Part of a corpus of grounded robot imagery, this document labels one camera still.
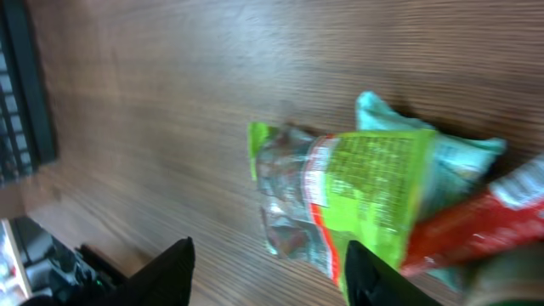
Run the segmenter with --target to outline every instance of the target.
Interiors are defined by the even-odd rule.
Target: wood grain surface
[[[22,186],[28,213],[129,275],[192,236],[193,305],[343,304],[264,250],[250,121],[353,130],[371,89],[446,132],[507,139],[496,173],[544,147],[542,1],[27,2],[59,142]]]

